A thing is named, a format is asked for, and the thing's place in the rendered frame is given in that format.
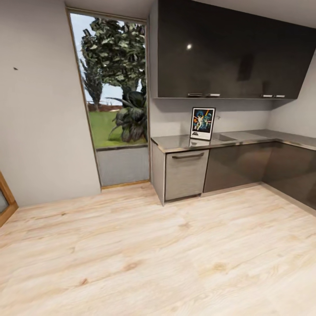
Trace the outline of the poster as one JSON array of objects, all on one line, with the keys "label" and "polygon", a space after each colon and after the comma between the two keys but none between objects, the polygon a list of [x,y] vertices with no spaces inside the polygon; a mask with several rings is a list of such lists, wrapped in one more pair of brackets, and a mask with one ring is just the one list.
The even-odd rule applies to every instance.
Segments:
[{"label": "poster", "polygon": [[216,108],[193,107],[190,138],[211,141]]}]

